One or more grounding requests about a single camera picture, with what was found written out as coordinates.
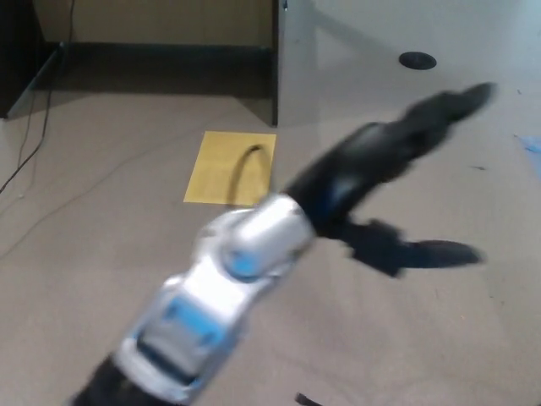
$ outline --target robotic hand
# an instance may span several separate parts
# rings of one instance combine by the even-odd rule
[[[280,194],[230,211],[200,233],[193,265],[155,299],[73,399],[74,406],[191,405],[246,330],[250,310],[378,185],[449,138],[493,86],[441,93],[392,123],[350,134]]]

